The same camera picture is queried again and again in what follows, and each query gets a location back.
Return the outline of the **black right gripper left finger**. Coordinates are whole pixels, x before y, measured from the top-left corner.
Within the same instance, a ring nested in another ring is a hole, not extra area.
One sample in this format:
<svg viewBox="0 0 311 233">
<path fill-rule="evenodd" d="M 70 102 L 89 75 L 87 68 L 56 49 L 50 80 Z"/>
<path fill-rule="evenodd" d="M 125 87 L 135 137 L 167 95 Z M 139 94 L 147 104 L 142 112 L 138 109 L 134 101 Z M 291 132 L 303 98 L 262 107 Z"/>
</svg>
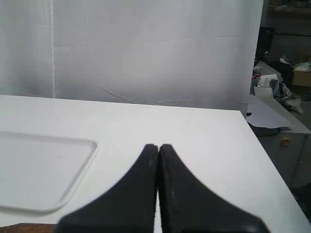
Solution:
<svg viewBox="0 0 311 233">
<path fill-rule="evenodd" d="M 108 191 L 62 217 L 59 233 L 151 233 L 157 194 L 158 147 L 144 146 L 127 173 Z"/>
</svg>

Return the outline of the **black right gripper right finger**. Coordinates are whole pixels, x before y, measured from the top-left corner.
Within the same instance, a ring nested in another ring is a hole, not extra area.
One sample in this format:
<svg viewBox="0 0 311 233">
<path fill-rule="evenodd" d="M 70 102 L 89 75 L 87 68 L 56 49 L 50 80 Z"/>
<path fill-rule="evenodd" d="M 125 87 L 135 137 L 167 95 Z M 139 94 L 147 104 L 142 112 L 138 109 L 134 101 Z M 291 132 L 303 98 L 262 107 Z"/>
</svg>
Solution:
<svg viewBox="0 0 311 233">
<path fill-rule="evenodd" d="M 257 216 L 219 197 L 185 166 L 172 145 L 158 154 L 158 193 L 164 233 L 267 233 Z"/>
</svg>

